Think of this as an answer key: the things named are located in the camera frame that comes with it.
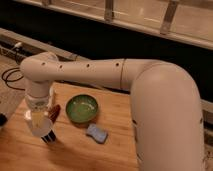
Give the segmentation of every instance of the wooden table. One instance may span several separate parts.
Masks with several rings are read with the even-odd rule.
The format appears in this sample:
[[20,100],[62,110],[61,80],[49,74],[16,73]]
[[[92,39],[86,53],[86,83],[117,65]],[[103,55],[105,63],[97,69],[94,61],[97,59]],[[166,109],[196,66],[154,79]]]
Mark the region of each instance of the wooden table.
[[[97,89],[54,84],[60,116],[54,124],[57,141],[45,144],[31,135],[23,114],[24,101],[0,132],[1,171],[136,171],[138,170],[129,96]],[[99,104],[96,124],[108,131],[105,144],[97,144],[85,135],[86,128],[69,122],[66,102],[78,94],[89,94]]]

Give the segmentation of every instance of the robot arm segment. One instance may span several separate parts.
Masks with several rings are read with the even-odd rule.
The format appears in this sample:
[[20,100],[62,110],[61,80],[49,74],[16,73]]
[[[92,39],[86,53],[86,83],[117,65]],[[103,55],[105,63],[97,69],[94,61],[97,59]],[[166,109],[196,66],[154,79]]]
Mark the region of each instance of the robot arm segment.
[[21,64],[26,100],[48,99],[54,80],[130,91],[141,171],[204,171],[202,110],[195,82],[180,67],[157,60],[58,62],[42,53]]

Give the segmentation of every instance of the black cable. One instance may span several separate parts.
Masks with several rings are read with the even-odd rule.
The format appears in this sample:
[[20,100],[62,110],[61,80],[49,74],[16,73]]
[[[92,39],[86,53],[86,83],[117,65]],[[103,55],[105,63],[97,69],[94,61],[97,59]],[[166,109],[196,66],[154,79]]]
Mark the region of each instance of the black cable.
[[19,81],[23,78],[23,76],[19,77],[19,78],[16,78],[16,79],[9,79],[9,77],[16,73],[16,72],[19,72],[20,69],[18,67],[15,67],[15,68],[10,68],[10,69],[7,69],[5,70],[2,75],[1,75],[1,78],[2,80],[4,81],[4,83],[6,84],[7,87],[11,88],[11,89],[14,89],[14,90],[21,90],[21,91],[24,91],[25,89],[22,89],[22,88],[18,88],[18,87],[13,87],[11,85],[9,85],[8,83],[9,82],[16,82],[16,81]]
[[9,68],[9,69],[5,70],[5,71],[2,73],[2,75],[1,75],[1,79],[2,79],[3,81],[7,81],[6,78],[4,78],[4,77],[5,77],[5,75],[6,75],[9,71],[12,72],[12,70],[19,70],[19,67]]

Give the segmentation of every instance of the bowl rim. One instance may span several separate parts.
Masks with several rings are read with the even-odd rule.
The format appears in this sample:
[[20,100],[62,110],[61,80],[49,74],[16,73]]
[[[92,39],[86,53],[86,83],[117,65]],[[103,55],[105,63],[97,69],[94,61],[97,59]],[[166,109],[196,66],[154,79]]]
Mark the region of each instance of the bowl rim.
[[[73,120],[72,117],[71,117],[72,115],[69,116],[69,113],[70,113],[70,112],[68,112],[68,105],[71,103],[71,101],[73,101],[75,98],[80,97],[80,96],[87,96],[87,97],[89,97],[90,99],[92,99],[92,100],[95,102],[95,104],[96,104],[96,106],[97,106],[97,107],[96,107],[96,112],[95,112],[94,116],[91,117],[91,118],[89,118],[89,119],[87,119],[87,120],[85,120],[85,121],[82,121],[82,122],[78,122],[78,121]],[[68,102],[67,102],[67,104],[66,104],[66,110],[65,110],[65,111],[66,111],[66,115],[67,115],[67,117],[69,118],[70,121],[72,121],[72,122],[74,122],[74,123],[82,124],[82,123],[87,123],[87,122],[93,120],[93,119],[97,116],[98,110],[99,110],[98,102],[97,102],[97,100],[96,100],[93,96],[91,96],[91,95],[89,95],[89,94],[78,94],[78,95],[75,95],[75,96],[73,96],[72,98],[70,98],[70,99],[68,100]]]

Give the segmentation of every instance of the black wall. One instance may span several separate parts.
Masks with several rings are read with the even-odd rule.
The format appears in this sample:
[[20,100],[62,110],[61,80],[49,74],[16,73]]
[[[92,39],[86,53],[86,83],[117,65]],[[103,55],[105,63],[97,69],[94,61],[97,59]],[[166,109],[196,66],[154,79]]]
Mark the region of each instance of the black wall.
[[176,63],[196,80],[202,98],[213,101],[213,51],[12,0],[0,0],[0,27],[91,59],[152,58]]

